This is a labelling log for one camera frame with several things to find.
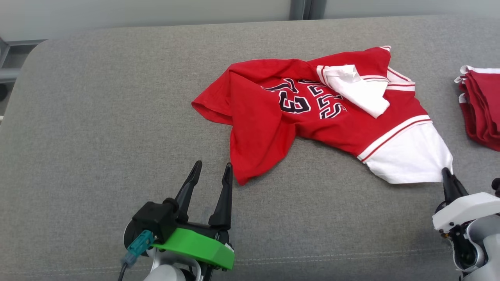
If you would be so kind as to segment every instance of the red and white shirt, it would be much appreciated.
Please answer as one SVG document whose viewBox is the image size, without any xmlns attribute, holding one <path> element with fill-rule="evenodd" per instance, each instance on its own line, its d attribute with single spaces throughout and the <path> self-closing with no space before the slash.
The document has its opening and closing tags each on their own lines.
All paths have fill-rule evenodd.
<svg viewBox="0 0 500 281">
<path fill-rule="evenodd" d="M 235 63 L 192 106 L 233 126 L 230 157 L 241 185 L 282 160 L 296 136 L 352 154 L 389 183 L 439 182 L 453 158 L 415 83 L 389 67 L 390 49 Z"/>
</svg>

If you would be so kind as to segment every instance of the gray wall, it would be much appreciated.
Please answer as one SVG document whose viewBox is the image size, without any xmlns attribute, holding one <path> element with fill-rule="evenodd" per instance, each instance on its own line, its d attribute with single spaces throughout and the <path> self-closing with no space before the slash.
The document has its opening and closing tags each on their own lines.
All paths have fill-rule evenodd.
<svg viewBox="0 0 500 281">
<path fill-rule="evenodd" d="M 328 0 L 325 19 L 461 13 L 498 16 L 499 0 Z"/>
<path fill-rule="evenodd" d="M 289 13 L 290 0 L 0 0 L 0 37 L 10 42 L 109 27 L 284 21 Z"/>
</svg>

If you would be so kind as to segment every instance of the gray fabric surface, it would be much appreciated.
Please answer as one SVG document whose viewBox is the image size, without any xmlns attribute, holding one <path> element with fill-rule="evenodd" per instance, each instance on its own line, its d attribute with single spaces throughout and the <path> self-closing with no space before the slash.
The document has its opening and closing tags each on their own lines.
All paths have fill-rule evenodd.
<svg viewBox="0 0 500 281">
<path fill-rule="evenodd" d="M 500 67 L 498 20 L 455 16 L 119 28 L 48 40 L 27 58 L 0 128 L 0 279 L 114 281 L 122 235 L 146 201 L 172 197 L 203 160 L 190 219 L 206 223 L 229 161 L 231 127 L 191 101 L 231 63 L 310 60 L 391 45 L 391 66 L 454 155 L 471 193 L 500 174 L 470 141 L 453 79 Z M 236 251 L 223 280 L 455 281 L 432 228 L 439 183 L 390 185 L 357 159 L 296 139 L 272 171 L 235 184 Z M 125 280 L 142 280 L 142 258 Z"/>
</svg>

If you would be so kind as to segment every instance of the folded red cloth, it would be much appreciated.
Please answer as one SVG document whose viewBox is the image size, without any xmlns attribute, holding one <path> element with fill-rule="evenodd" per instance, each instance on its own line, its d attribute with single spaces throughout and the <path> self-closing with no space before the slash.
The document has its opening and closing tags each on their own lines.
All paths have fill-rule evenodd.
<svg viewBox="0 0 500 281">
<path fill-rule="evenodd" d="M 455 82 L 467 135 L 477 143 L 500 151 L 500 68 L 462 66 Z"/>
</svg>

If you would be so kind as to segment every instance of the black cable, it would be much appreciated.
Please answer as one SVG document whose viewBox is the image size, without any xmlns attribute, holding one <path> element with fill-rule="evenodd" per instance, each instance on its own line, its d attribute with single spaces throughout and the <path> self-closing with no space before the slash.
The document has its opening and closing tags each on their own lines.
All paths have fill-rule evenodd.
<svg viewBox="0 0 500 281">
<path fill-rule="evenodd" d="M 120 275 L 118 276 L 118 281 L 122 281 L 124 279 L 125 270 L 127 269 L 127 263 L 124 263 L 120 270 Z"/>
</svg>

